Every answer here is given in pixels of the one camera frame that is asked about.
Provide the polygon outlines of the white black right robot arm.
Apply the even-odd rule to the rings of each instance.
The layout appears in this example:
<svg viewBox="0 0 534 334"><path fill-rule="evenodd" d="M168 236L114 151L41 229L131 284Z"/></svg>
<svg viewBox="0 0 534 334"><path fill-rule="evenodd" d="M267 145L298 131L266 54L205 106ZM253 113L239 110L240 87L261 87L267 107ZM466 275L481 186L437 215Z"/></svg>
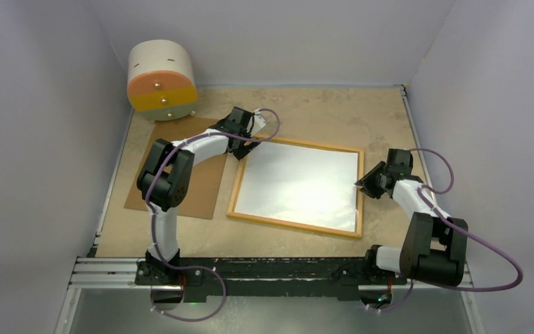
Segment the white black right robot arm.
<svg viewBox="0 0 534 334"><path fill-rule="evenodd" d="M414 175L414 157L409 150L391 148L356 186L374 199L387 194L410 219L401 248L374 245L366 252L362 273L371 283L379 283L389 273L434 285L458 286L463 279L467 223L452 218L423 191L423 180Z"/></svg>

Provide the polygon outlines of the brown frame backing board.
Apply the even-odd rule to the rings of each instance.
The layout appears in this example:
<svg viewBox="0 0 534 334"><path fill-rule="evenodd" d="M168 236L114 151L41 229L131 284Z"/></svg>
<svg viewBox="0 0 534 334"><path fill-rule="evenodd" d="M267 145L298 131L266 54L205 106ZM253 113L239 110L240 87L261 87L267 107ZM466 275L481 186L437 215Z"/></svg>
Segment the brown frame backing board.
<svg viewBox="0 0 534 334"><path fill-rule="evenodd" d="M178 120L155 122L152 133L148 136L143 157L134 176L124 207L140 211L147 210L142 193L137 189L136 183L140 170L155 140L162 138L167 141L178 141L189 138L216 123L217 120L213 118L192 116ZM225 161L226 156L223 154L207 159L193 167L188 192L179 206L178 215L209 220L213 218Z"/></svg>

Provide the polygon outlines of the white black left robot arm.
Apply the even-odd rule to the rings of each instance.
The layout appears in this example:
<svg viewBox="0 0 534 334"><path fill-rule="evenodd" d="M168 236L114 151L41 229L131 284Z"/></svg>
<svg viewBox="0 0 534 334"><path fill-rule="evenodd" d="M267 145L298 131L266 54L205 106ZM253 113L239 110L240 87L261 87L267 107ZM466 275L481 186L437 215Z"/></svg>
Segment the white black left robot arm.
<svg viewBox="0 0 534 334"><path fill-rule="evenodd" d="M152 242L146 261L152 275L164 285L179 277L177 214L191 183L196 165L213 157L232 154L246 157L259 144L255 136L267 124L262 109L234 107L214 125L178 141L156 140L137 178L151 219Z"/></svg>

